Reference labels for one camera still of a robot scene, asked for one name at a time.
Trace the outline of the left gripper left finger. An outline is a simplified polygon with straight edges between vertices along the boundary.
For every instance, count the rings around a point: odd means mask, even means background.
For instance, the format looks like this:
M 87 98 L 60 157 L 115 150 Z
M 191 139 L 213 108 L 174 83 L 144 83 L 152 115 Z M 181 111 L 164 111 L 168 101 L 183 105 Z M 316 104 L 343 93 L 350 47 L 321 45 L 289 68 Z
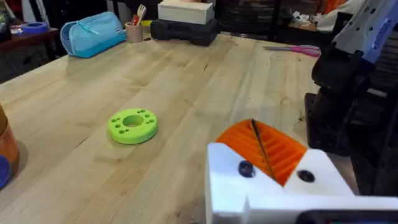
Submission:
M 205 214 L 207 223 L 263 223 L 252 207 L 266 195 L 283 192 L 269 177 L 252 119 L 240 121 L 207 145 Z

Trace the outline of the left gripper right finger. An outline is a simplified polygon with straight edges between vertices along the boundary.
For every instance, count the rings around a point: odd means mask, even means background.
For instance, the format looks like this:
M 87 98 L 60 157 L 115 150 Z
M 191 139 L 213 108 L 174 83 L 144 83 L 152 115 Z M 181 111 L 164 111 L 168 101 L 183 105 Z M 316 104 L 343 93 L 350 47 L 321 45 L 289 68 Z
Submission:
M 266 170 L 258 178 L 264 189 L 286 195 L 354 196 L 325 152 L 308 149 L 256 120 L 252 128 L 265 162 Z

